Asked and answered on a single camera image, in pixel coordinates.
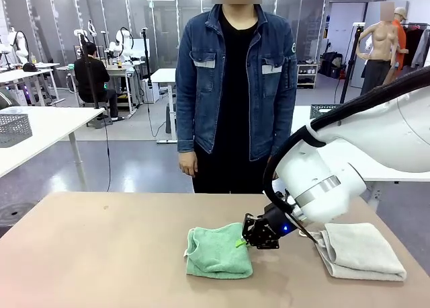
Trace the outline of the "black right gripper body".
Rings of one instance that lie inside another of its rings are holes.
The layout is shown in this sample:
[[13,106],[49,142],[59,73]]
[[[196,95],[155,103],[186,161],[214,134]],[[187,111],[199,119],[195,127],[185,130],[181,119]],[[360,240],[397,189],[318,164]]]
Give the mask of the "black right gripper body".
[[289,216],[273,203],[268,204],[264,208],[263,218],[268,229],[274,234],[276,239],[280,239],[298,229]]

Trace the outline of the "person's right hand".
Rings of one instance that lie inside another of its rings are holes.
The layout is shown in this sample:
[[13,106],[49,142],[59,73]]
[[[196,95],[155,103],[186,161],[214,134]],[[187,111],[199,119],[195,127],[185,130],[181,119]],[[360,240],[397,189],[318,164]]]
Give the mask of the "person's right hand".
[[194,151],[179,153],[179,168],[187,176],[195,177],[198,172],[198,160]]

